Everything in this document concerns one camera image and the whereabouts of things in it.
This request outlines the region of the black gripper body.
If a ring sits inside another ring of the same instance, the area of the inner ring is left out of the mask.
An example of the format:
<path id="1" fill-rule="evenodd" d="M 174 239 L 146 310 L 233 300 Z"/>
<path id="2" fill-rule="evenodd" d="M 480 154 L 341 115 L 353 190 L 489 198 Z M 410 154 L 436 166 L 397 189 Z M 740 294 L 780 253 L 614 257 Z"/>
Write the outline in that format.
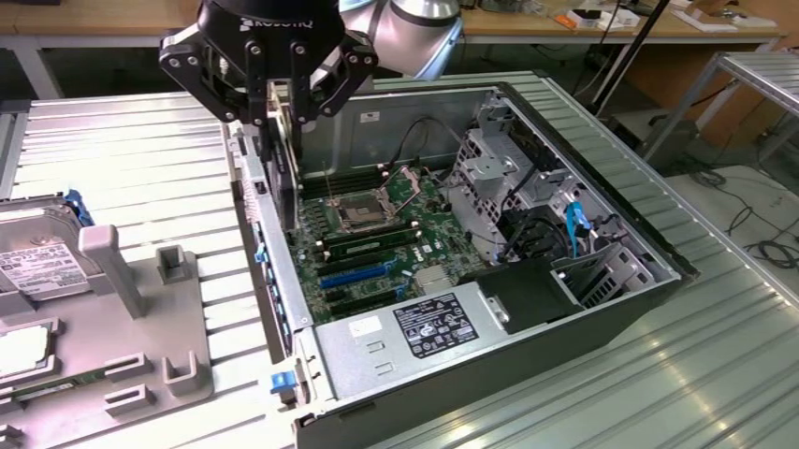
<path id="1" fill-rule="evenodd" d="M 337 1 L 202 1 L 197 25 L 205 41 L 225 51 L 249 40 L 330 50 L 344 35 Z"/>

